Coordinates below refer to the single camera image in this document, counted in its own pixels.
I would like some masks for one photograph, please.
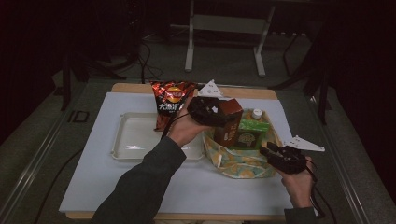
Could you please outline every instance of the red chip bag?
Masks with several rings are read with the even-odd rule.
[[[195,83],[186,81],[150,81],[157,103],[157,123],[154,131],[162,132],[173,113],[176,112],[181,98],[187,93],[193,96]]]

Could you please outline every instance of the hand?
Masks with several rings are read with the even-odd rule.
[[[180,147],[192,141],[198,133],[210,129],[209,126],[204,126],[195,122],[195,120],[188,115],[187,106],[189,106],[190,101],[191,98],[189,97],[183,105],[183,108],[178,112],[168,134],[168,137],[174,140]]]
[[[308,161],[312,161],[310,157],[305,157]],[[312,163],[308,162],[306,166],[312,171]],[[286,187],[286,191],[290,196],[291,204],[294,208],[312,207],[310,201],[311,190],[314,184],[312,175],[304,170],[296,175],[288,175],[276,170],[283,178],[282,184]]]

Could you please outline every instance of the dark sleeve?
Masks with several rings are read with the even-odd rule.
[[[184,152],[172,139],[162,139],[142,163],[122,175],[96,210],[92,223],[151,223],[172,175],[184,160]]]
[[[285,209],[285,216],[288,224],[318,223],[313,207]]]

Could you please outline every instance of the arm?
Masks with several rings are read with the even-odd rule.
[[[187,114],[185,108],[179,116]],[[114,191],[96,210],[92,223],[150,223],[160,209],[171,177],[186,159],[181,147],[207,128],[190,116],[177,119],[168,136],[142,163],[122,175]]]
[[[312,170],[312,163],[308,162],[307,167]],[[308,171],[303,171],[296,175],[287,175],[279,170],[277,172],[283,177],[282,183],[290,196],[292,209],[285,209],[287,223],[317,223],[316,214],[311,203],[311,190],[313,186],[312,175]]]

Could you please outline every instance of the empty rectangular tray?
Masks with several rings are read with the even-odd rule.
[[[156,113],[125,113],[120,116],[111,154],[114,159],[122,161],[141,161],[161,140],[162,132],[154,132],[157,121]],[[199,134],[183,148],[187,160],[197,161],[204,155],[202,135]]]

